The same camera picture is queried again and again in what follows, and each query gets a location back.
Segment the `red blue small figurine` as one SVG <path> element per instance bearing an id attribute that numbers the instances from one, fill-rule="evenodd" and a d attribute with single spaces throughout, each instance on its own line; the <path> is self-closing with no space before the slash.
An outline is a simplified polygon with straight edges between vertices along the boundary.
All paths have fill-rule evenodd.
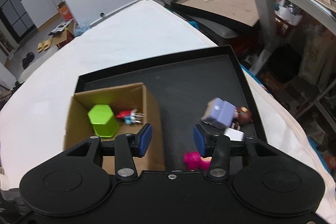
<path id="1" fill-rule="evenodd" d="M 137 109 L 133 110 L 122 110 L 117 115 L 116 118 L 123 120 L 125 124 L 142 124 L 144 114 L 140 113 Z"/>

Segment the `white wall charger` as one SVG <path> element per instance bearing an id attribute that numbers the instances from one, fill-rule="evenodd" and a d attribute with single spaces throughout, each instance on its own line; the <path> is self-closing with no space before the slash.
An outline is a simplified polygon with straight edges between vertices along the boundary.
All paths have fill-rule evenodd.
<path id="1" fill-rule="evenodd" d="M 230 138 L 230 141 L 243 141 L 244 132 L 233 128 L 226 128 L 224 135 Z"/>

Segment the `purple block toy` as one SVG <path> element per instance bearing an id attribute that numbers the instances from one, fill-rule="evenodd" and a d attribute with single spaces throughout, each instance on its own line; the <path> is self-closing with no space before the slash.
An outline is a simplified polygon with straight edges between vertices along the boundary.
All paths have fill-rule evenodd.
<path id="1" fill-rule="evenodd" d="M 220 98 L 214 98 L 207 103 L 201 120 L 217 129 L 231 127 L 236 113 L 236 106 Z"/>

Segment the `brown cardboard box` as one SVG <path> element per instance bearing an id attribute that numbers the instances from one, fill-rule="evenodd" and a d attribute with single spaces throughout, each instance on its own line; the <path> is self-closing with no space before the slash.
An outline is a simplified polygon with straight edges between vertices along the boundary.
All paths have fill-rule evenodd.
<path id="1" fill-rule="evenodd" d="M 119 130 L 112 138 L 101 138 L 102 141 L 113 140 L 116 136 L 136 134 L 146 123 L 152 126 L 152 138 L 147 152 L 142 158 L 134 158 L 138 173 L 143 170 L 164 170 L 162 127 L 159 107 L 156 99 L 143 83 L 114 86 L 103 89 L 75 93 L 71 98 L 66 123 L 63 149 L 66 150 L 84 139 L 96 135 L 88 118 L 88 111 L 94 105 L 109 105 L 114 116 L 122 110 L 137 109 L 145 116 L 142 124 L 125 124 L 117 119 Z"/>

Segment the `brown monkey figurine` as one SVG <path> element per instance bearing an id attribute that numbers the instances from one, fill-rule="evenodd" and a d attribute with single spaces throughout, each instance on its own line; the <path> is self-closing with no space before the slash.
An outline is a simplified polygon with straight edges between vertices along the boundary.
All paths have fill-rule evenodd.
<path id="1" fill-rule="evenodd" d="M 240 130 L 241 126 L 250 124 L 252 122 L 252 112 L 244 106 L 237 107 L 234 112 L 231 128 Z"/>

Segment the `green hexagonal container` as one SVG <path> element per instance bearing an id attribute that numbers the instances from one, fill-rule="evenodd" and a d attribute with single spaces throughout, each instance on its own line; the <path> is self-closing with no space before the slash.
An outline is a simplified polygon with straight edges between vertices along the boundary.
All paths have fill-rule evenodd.
<path id="1" fill-rule="evenodd" d="M 88 111 L 88 118 L 95 134 L 101 138 L 114 137 L 120 128 L 109 105 L 94 105 Z"/>

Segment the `black shallow tray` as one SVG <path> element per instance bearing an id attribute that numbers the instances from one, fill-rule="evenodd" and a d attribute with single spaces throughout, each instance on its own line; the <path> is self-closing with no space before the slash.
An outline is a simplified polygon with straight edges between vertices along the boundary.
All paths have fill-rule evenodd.
<path id="1" fill-rule="evenodd" d="M 252 112 L 246 135 L 266 134 L 244 72 L 230 46 L 173 53 L 80 75 L 76 92 L 144 83 L 159 105 L 168 170 L 182 170 L 183 154 L 195 150 L 193 128 L 215 97 Z"/>

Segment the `yellow slippers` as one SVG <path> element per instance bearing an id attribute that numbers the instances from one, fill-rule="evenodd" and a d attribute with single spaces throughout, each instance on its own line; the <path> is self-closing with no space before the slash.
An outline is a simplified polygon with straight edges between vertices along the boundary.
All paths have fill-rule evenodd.
<path id="1" fill-rule="evenodd" d="M 52 46 L 52 38 L 43 40 L 37 46 L 37 53 L 48 50 Z"/>

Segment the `black tray with brown liner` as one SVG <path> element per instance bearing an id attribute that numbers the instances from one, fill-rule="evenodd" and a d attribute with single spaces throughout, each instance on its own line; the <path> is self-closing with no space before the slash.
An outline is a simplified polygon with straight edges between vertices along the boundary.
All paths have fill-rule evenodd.
<path id="1" fill-rule="evenodd" d="M 260 29 L 255 0 L 173 0 L 171 8 L 226 26 L 238 35 Z"/>

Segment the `black slippers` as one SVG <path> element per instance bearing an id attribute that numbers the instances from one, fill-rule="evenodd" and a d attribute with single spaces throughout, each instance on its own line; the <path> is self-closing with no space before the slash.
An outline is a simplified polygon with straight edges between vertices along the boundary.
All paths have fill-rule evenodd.
<path id="1" fill-rule="evenodd" d="M 28 52 L 26 57 L 22 59 L 22 67 L 23 69 L 27 69 L 27 67 L 34 61 L 35 55 L 33 52 Z"/>

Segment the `orange cardboard box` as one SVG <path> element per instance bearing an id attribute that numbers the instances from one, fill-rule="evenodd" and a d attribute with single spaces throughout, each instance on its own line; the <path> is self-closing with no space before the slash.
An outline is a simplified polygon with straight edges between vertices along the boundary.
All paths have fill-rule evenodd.
<path id="1" fill-rule="evenodd" d="M 68 9 L 65 2 L 61 2 L 58 5 L 58 11 L 59 11 L 60 15 L 63 17 L 64 20 L 73 19 L 73 16 L 72 16 L 72 14 L 71 14 L 70 10 Z"/>

